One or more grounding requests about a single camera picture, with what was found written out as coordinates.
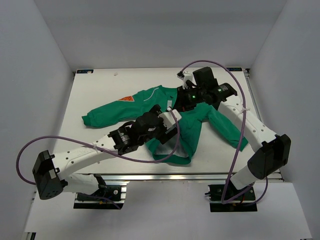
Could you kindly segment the green zip-up jacket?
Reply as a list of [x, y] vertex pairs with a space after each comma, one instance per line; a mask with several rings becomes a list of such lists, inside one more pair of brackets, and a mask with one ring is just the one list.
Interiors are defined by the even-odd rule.
[[[118, 122], [140, 117], [156, 104], [164, 111], [173, 106], [176, 99], [176, 88], [159, 85], [92, 109], [82, 116], [82, 120], [87, 127], [109, 127]], [[165, 144], [161, 144], [155, 138], [145, 144], [154, 160], [165, 159], [167, 163], [188, 165], [196, 153], [204, 121], [208, 121], [232, 147], [237, 148], [238, 145], [241, 145], [240, 149], [243, 150], [248, 144], [246, 138], [240, 138], [241, 132], [229, 119], [204, 102], [198, 103], [193, 110], [182, 112], [181, 116], [177, 150], [173, 150], [176, 136]]]

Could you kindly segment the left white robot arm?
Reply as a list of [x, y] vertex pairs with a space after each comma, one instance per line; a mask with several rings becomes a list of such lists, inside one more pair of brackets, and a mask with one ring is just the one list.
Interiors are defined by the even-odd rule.
[[172, 108], [165, 112], [155, 105], [135, 121], [128, 121], [93, 143], [51, 154], [38, 154], [32, 169], [39, 198], [52, 199], [62, 192], [82, 193], [99, 200], [105, 196], [106, 185], [98, 174], [78, 171], [103, 160], [134, 152], [152, 139], [166, 143], [178, 133], [180, 113]]

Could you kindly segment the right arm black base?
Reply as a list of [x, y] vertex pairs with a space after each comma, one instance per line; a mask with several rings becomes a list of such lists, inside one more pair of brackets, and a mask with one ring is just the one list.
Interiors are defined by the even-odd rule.
[[208, 192], [204, 196], [209, 200], [211, 213], [242, 213], [257, 212], [256, 195], [251, 186], [246, 192], [244, 188], [237, 190], [231, 183], [228, 185], [222, 203], [224, 184], [208, 185]]

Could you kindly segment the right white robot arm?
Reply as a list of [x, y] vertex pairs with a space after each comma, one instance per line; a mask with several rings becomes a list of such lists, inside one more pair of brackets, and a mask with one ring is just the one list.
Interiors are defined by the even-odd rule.
[[291, 139], [265, 126], [243, 106], [243, 99], [229, 83], [218, 83], [210, 67], [193, 73], [180, 71], [177, 77], [183, 81], [177, 95], [177, 109], [180, 112], [191, 110], [199, 103], [213, 106], [240, 131], [244, 131], [243, 136], [254, 151], [247, 165], [231, 176], [231, 183], [225, 187], [229, 198], [238, 199], [245, 187], [265, 179], [288, 163]]

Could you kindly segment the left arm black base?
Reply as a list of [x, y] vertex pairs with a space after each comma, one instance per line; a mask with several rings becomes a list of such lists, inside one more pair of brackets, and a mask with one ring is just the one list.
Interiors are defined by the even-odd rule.
[[94, 174], [98, 190], [93, 194], [76, 193], [73, 208], [86, 210], [121, 210], [126, 199], [128, 181], [105, 181]]

